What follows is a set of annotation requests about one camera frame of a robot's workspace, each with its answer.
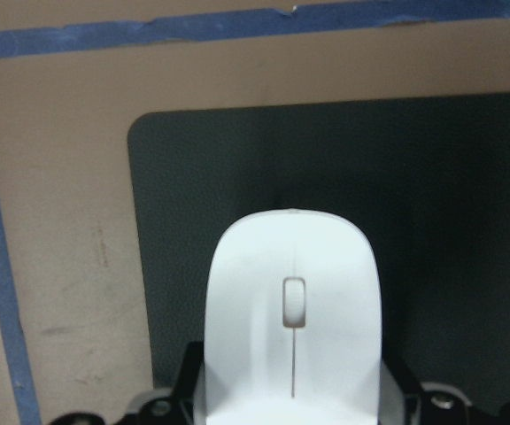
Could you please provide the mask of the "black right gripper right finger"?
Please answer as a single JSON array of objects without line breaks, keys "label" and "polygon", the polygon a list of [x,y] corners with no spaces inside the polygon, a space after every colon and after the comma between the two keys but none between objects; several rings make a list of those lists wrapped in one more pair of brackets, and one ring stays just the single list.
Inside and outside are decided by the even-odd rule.
[{"label": "black right gripper right finger", "polygon": [[398,356],[383,356],[381,368],[381,424],[419,424],[421,386]]}]

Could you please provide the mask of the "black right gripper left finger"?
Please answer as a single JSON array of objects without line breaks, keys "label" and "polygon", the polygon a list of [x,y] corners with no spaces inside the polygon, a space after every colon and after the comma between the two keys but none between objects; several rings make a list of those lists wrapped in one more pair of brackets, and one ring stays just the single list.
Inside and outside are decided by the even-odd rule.
[{"label": "black right gripper left finger", "polygon": [[173,392],[185,424],[206,424],[204,343],[187,345]]}]

